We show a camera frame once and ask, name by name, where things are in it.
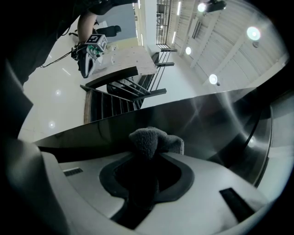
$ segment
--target small vent slot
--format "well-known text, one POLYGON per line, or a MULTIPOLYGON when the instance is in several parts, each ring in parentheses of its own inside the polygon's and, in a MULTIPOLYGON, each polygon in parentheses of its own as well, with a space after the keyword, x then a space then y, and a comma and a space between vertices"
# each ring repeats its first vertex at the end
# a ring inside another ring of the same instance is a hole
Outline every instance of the small vent slot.
POLYGON ((251 215, 254 214, 254 211, 250 206, 235 192, 234 189, 229 188, 221 190, 220 194, 224 198, 228 207, 231 209, 235 215, 238 222, 242 222, 251 215))
POLYGON ((78 173, 81 173, 81 172, 83 172, 83 170, 81 168, 79 168, 79 167, 63 171, 63 173, 65 174, 66 177, 74 175, 74 174, 78 174, 78 173))

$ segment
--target white ceiling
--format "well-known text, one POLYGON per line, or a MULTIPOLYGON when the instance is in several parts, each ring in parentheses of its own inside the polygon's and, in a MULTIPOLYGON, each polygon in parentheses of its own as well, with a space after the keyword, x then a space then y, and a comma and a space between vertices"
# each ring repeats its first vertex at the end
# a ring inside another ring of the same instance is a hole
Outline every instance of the white ceiling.
POLYGON ((203 16, 197 11, 203 1, 181 1, 181 13, 177 16, 179 1, 173 0, 168 42, 210 92, 258 86, 284 66, 288 54, 283 41, 271 21, 248 2, 226 0, 226 9, 203 16), (193 39, 188 32, 195 17, 202 24, 193 39), (253 47, 253 41, 246 35, 249 26, 261 31, 258 48, 253 47), (174 31, 176 37, 171 44, 174 31), (187 46, 192 49, 190 55, 185 53, 187 46), (209 83, 212 73, 218 76, 220 86, 209 83))

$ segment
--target glossy floor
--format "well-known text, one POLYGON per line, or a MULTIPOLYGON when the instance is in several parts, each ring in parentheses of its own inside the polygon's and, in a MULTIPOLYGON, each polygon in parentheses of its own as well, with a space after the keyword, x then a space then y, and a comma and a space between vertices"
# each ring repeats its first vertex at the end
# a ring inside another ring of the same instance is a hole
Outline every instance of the glossy floor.
MULTIPOLYGON (((76 25, 77 21, 72 24, 70 32, 74 32, 76 25)), ((76 42, 74 35, 59 38, 45 65, 69 52, 76 42)), ((37 68, 23 86, 25 95, 34 106, 22 126, 19 139, 33 142, 82 125, 85 91, 80 84, 85 81, 70 55, 46 68, 37 68)))

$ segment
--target gray fabric cloth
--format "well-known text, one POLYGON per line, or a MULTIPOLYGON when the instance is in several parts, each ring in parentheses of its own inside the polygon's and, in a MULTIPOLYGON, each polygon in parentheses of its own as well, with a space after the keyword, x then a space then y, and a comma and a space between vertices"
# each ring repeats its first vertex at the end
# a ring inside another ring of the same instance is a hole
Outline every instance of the gray fabric cloth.
POLYGON ((137 150, 147 159, 155 152, 174 152, 184 154, 184 141, 175 135, 168 135, 155 127, 138 129, 129 135, 137 150))

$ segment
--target person's arm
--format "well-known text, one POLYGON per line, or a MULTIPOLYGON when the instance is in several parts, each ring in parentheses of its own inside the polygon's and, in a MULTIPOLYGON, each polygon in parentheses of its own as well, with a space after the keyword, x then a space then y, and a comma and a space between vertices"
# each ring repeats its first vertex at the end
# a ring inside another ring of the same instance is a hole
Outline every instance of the person's arm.
POLYGON ((78 22, 78 35, 80 42, 85 42, 91 36, 96 18, 97 15, 90 11, 80 15, 78 22))

